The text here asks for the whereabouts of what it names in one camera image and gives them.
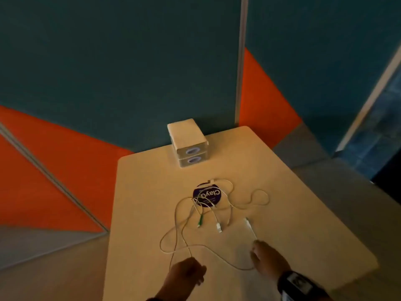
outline white label on wristband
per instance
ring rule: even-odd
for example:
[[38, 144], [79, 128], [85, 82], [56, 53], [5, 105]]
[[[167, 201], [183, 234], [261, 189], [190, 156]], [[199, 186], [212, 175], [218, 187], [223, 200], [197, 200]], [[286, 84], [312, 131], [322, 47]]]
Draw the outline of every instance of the white label on wristband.
[[281, 300], [282, 301], [294, 301], [294, 299], [291, 298], [285, 291], [283, 291], [283, 294], [281, 295]]
[[298, 288], [304, 295], [307, 295], [313, 288], [303, 276], [297, 273], [292, 273], [288, 276], [287, 280], [296, 288]]

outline dark green wall panel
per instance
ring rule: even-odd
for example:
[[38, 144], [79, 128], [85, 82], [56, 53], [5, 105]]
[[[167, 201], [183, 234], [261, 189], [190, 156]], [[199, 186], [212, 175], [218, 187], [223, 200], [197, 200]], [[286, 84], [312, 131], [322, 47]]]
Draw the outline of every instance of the dark green wall panel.
[[333, 152], [401, 41], [401, 0], [249, 0], [246, 47]]
[[234, 126], [241, 0], [0, 0], [0, 104], [134, 152]]

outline table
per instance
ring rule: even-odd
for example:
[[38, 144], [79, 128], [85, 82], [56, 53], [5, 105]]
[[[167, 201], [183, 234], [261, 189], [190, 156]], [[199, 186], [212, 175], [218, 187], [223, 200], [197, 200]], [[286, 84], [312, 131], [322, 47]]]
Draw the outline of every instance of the table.
[[[210, 159], [180, 168], [171, 145], [122, 157], [118, 163], [112, 227], [105, 277], [104, 301], [146, 300], [155, 295], [168, 272], [171, 255], [159, 250], [159, 241], [174, 226], [177, 202], [192, 196], [194, 188], [209, 179], [228, 179], [234, 185], [230, 200], [243, 203], [251, 192], [269, 193], [266, 207], [216, 212], [223, 232], [218, 233], [213, 215], [203, 226], [192, 217], [184, 230], [188, 244], [204, 244], [240, 267], [250, 267], [253, 238], [245, 226], [247, 216], [259, 239], [288, 259], [292, 268], [332, 290], [378, 267], [374, 255], [311, 192], [308, 187], [248, 127], [207, 136]], [[228, 182], [219, 187], [229, 191]], [[264, 200], [263, 193], [255, 201]], [[187, 217], [190, 200], [178, 207], [177, 219]], [[224, 196], [218, 205], [227, 206]], [[163, 247], [172, 250], [171, 233]], [[208, 267], [205, 282], [190, 300], [270, 300], [277, 298], [256, 271], [238, 271], [202, 248], [193, 255]], [[180, 251], [175, 260], [188, 257]]]

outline person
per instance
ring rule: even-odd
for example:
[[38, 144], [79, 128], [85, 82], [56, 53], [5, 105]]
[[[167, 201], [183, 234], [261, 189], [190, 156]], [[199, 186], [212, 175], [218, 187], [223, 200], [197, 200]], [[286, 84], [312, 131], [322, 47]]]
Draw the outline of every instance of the person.
[[[291, 270], [287, 260], [266, 242], [256, 240], [250, 252], [255, 269], [277, 284], [282, 300], [332, 301], [328, 294], [305, 276]], [[206, 274], [195, 258], [187, 258], [171, 267], [162, 288], [148, 301], [185, 301]]]

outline wrist-worn device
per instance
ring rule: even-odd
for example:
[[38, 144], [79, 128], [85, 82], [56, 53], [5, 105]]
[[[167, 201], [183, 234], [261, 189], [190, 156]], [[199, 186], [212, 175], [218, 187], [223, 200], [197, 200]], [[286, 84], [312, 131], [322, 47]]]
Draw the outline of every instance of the wrist-worn device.
[[328, 297], [324, 289], [295, 271], [283, 273], [278, 279], [277, 289], [282, 301], [315, 301]]

